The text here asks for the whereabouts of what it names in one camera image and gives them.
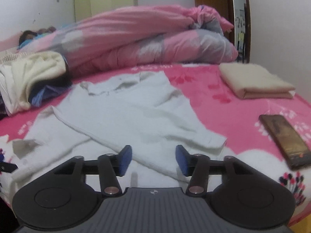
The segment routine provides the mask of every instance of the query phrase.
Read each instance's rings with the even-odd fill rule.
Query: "door frame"
[[[235,18],[234,18],[234,5],[233,0],[228,0],[228,21],[234,25]],[[234,45],[235,43],[235,31],[233,30],[229,33],[229,41]]]
[[[249,6],[249,0],[246,0],[246,10],[245,10],[245,60],[246,63],[249,63],[250,60],[250,54],[251,54],[251,9]]]

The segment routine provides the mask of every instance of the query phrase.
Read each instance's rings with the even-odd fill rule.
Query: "folded beige towel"
[[[221,63],[221,76],[240,99],[293,98],[295,87],[256,64]]]

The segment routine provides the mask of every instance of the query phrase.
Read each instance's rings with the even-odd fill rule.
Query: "pink bed sheet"
[[[258,121],[261,114],[284,115],[311,148],[311,105],[307,101],[297,94],[293,99],[239,100],[221,80],[216,65],[146,65],[101,73],[76,80],[74,83],[83,80],[97,83],[117,74],[148,70],[163,70],[171,84],[190,99],[192,108],[206,128],[226,136],[227,147],[237,155],[260,149],[280,162],[284,161],[279,149]],[[65,96],[66,94],[41,108],[3,119],[0,122],[0,136],[8,134],[10,140],[24,138],[38,113],[48,105],[57,105]],[[292,223],[311,213],[310,197],[306,199],[305,196],[300,196],[297,199],[296,205],[301,206],[304,203],[304,209],[293,218]]]

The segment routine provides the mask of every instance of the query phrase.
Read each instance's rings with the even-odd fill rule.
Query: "cream cloth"
[[[0,93],[8,115],[28,110],[28,97],[39,81],[57,78],[66,72],[63,57],[53,51],[38,52],[0,64]]]
[[[256,64],[221,63],[221,76],[240,99],[293,98],[295,87]]]

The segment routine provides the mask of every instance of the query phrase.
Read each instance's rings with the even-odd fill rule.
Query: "pink comforter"
[[[199,29],[210,22],[216,22],[222,32],[234,27],[214,8],[205,5],[191,9],[181,6],[127,7],[102,13],[55,31],[32,41],[23,47],[21,52],[45,50],[59,52],[67,59],[71,74],[77,78],[99,70],[107,71],[157,62],[152,51],[149,51],[146,57],[141,43],[137,41],[159,34],[187,31],[182,36],[166,36],[167,40],[163,41],[164,46],[172,42],[175,44],[171,48],[165,46],[164,49],[169,49],[169,52],[165,53],[162,60],[158,62],[195,61],[200,58],[199,55],[194,56],[194,54],[199,52],[202,38],[200,39],[195,30],[189,31],[189,29]],[[188,40],[189,44],[187,48],[180,50],[178,43],[182,40]],[[221,35],[211,41],[216,45],[221,42],[223,47],[219,52],[227,52],[227,54],[217,60],[201,60],[201,62],[230,62],[237,57],[237,50],[228,40],[222,39]],[[158,47],[151,43],[148,48],[152,50]],[[215,48],[210,52],[211,57],[215,54],[214,50]]]

